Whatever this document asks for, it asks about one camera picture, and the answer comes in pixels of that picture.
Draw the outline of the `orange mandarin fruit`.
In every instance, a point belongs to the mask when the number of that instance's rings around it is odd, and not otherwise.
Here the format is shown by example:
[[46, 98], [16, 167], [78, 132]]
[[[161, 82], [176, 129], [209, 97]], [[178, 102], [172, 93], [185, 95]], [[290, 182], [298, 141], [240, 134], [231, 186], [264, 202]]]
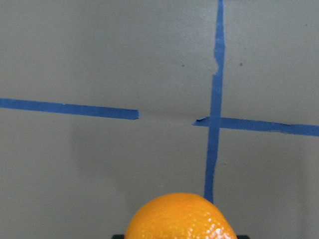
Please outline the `orange mandarin fruit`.
[[211, 202], [192, 193], [171, 193], [142, 206], [126, 239], [235, 239], [236, 233]]

